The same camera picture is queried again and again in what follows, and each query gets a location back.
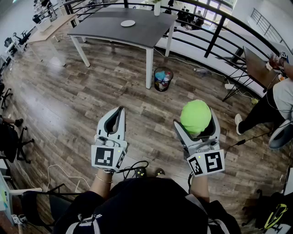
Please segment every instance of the black pants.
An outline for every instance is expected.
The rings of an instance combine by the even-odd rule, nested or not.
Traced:
[[[271,88],[251,110],[247,118],[239,124],[239,133],[244,133],[245,131],[253,128],[255,125],[265,122],[274,122],[274,129],[278,128],[285,121],[285,119],[276,109],[277,106],[274,101],[273,89]]]

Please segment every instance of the white vase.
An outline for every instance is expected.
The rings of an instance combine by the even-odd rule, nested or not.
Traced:
[[[161,3],[157,2],[157,3],[155,3],[155,8],[154,8],[155,16],[159,16],[160,12],[161,12]]]

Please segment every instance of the trash can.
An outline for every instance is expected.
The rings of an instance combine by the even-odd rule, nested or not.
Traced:
[[[154,71],[155,89],[164,92],[169,88],[173,78],[173,72],[166,67],[159,67]]]

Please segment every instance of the power strip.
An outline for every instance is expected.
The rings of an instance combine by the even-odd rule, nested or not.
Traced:
[[[225,84],[225,89],[226,90],[236,90],[236,86],[232,84]]]

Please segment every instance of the green ball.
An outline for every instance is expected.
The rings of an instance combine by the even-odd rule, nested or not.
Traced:
[[[199,134],[209,125],[212,113],[202,100],[188,102],[182,109],[180,121],[190,134]]]

